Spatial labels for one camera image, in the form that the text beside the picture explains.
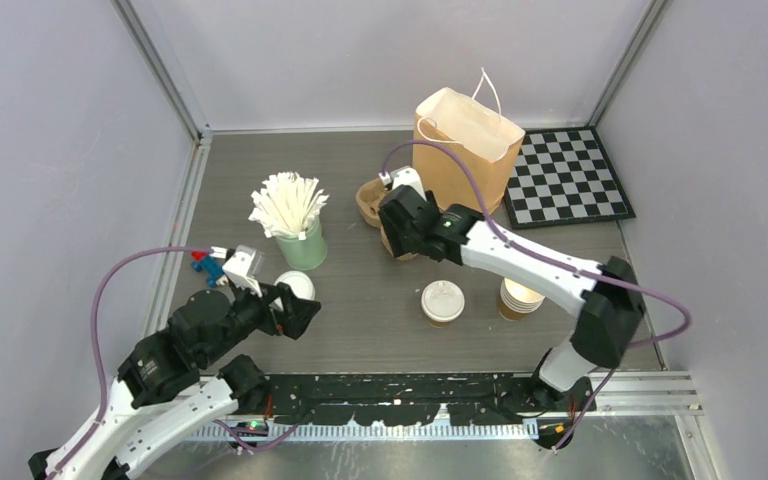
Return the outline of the white plastic cup lid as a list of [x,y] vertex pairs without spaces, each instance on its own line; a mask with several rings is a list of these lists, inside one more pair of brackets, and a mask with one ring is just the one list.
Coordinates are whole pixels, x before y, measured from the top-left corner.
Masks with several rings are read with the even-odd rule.
[[427,319],[456,320],[463,313],[466,301],[463,291],[455,283],[436,280],[424,288],[420,304]]

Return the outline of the brown paper takeout bag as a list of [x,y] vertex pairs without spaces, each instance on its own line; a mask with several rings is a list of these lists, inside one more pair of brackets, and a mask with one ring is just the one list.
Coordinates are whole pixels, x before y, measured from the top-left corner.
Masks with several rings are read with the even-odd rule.
[[437,204],[446,209],[461,204],[480,208],[470,179],[490,212],[501,204],[508,179],[523,144],[524,130],[502,115],[497,90],[487,73],[478,83],[493,94],[491,109],[470,96],[444,87],[423,100],[415,109],[412,167]]

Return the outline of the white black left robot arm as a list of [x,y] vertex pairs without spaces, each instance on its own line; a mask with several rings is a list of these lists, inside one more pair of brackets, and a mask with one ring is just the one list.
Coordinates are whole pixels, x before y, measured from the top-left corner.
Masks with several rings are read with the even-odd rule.
[[296,340],[322,305],[285,283],[193,294],[166,327],[140,340],[100,404],[58,449],[33,454],[35,479],[135,479],[157,457],[205,423],[237,410],[258,412],[264,373],[240,354],[182,405],[173,401],[255,331]]

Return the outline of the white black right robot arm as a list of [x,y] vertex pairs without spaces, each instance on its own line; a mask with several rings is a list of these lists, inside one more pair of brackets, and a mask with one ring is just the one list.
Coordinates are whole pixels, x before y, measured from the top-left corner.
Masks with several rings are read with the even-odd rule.
[[536,291],[572,315],[572,332],[541,359],[532,376],[531,397],[556,410],[571,388],[596,368],[616,368],[646,312],[630,264],[583,260],[525,240],[476,210],[453,205],[441,210],[432,193],[410,186],[390,191],[379,218],[396,256],[418,254],[499,275]]

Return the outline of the stacked paper coffee cups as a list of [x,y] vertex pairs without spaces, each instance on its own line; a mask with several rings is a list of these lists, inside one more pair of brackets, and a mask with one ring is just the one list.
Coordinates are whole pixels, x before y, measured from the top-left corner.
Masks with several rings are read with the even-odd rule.
[[505,320],[520,321],[539,309],[544,300],[539,292],[505,278],[499,287],[497,310]]

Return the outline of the white cup lid stack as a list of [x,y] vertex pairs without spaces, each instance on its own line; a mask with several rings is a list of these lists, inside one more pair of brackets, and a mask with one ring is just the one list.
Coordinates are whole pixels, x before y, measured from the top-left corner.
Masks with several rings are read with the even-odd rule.
[[291,270],[280,274],[275,284],[283,283],[291,288],[297,298],[314,300],[316,290],[311,278],[302,271]]

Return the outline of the brown cardboard cup carrier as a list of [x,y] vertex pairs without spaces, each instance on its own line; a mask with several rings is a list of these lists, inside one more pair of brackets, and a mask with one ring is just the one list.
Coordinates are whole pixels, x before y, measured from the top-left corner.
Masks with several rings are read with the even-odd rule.
[[382,245],[393,258],[398,261],[412,260],[416,257],[416,254],[406,253],[396,256],[391,249],[379,217],[379,205],[386,194],[387,190],[379,178],[366,182],[358,189],[355,195],[359,212],[368,225],[379,230]]

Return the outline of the green straw holder cup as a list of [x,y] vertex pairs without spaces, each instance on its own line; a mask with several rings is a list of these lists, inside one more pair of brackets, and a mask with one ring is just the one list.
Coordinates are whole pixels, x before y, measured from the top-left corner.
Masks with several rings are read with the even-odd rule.
[[308,271],[320,266],[327,257],[327,245],[321,221],[315,219],[304,237],[275,235],[287,264],[295,270]]

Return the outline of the red blue toy car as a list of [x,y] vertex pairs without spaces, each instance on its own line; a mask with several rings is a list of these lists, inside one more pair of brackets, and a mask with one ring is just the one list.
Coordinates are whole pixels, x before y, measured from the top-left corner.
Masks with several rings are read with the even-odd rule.
[[228,284],[225,273],[217,260],[204,252],[192,252],[190,266],[195,272],[204,273],[205,283],[209,288],[217,288]]

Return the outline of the white paper straw bundle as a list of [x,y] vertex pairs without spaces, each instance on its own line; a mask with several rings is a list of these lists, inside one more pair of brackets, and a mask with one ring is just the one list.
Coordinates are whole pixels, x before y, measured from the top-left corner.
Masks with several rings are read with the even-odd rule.
[[305,240],[329,200],[319,183],[318,178],[298,172],[270,175],[251,193],[253,209],[248,220],[258,223],[267,238]]

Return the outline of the black white checkerboard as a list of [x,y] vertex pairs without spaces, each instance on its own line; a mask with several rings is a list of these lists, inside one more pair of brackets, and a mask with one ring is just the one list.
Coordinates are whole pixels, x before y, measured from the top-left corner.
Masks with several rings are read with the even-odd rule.
[[593,127],[526,133],[504,205],[511,227],[518,230],[636,216]]

